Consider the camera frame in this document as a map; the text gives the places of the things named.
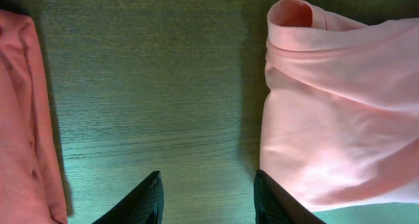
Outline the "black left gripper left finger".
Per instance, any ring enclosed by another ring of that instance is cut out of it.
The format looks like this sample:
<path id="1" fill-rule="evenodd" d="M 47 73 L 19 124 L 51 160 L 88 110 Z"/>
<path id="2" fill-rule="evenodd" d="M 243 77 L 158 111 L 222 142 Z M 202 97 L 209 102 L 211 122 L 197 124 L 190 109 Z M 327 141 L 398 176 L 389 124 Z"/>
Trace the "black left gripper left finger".
<path id="1" fill-rule="evenodd" d="M 161 224 L 163 211 L 161 173 L 154 171 L 93 224 Z"/>

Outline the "salmon pink printed t-shirt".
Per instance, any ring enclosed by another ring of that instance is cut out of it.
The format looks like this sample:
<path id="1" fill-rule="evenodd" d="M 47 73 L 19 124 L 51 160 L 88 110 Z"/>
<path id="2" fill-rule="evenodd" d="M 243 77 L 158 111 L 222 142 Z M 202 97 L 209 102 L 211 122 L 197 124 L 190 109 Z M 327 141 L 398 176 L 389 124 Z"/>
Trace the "salmon pink printed t-shirt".
<path id="1" fill-rule="evenodd" d="M 268 12 L 260 167 L 312 212 L 418 202 L 418 20 Z"/>

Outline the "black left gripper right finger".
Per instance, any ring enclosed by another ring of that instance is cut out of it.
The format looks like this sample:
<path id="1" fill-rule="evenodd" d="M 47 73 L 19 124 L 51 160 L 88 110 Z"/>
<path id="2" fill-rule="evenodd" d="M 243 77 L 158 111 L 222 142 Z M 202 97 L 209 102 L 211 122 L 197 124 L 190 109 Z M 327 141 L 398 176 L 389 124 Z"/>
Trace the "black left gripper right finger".
<path id="1" fill-rule="evenodd" d="M 325 224 L 265 171 L 257 170 L 253 188 L 256 224 Z"/>

